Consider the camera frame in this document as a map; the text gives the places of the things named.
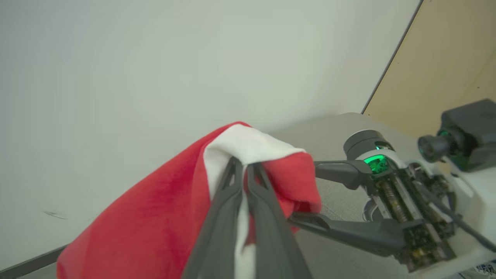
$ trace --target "red fabric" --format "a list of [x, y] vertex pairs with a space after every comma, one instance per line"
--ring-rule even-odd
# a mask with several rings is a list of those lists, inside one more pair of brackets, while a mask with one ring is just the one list
[[[105, 209], [60, 255], [59, 279], [180, 278], [210, 206], [205, 147], [195, 142]], [[313, 161], [296, 153], [264, 163], [286, 216], [319, 212]]]

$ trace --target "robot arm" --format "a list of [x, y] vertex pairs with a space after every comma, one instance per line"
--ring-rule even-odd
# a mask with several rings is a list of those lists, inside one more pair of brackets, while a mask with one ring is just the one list
[[[424, 160], [404, 161], [373, 130], [344, 144], [348, 161], [315, 163], [316, 177], [362, 186], [368, 222], [296, 212], [289, 222], [380, 256], [411, 273], [441, 278], [496, 259], [496, 104], [483, 100], [443, 113], [436, 137], [418, 141]], [[444, 175], [434, 162], [452, 168]]]

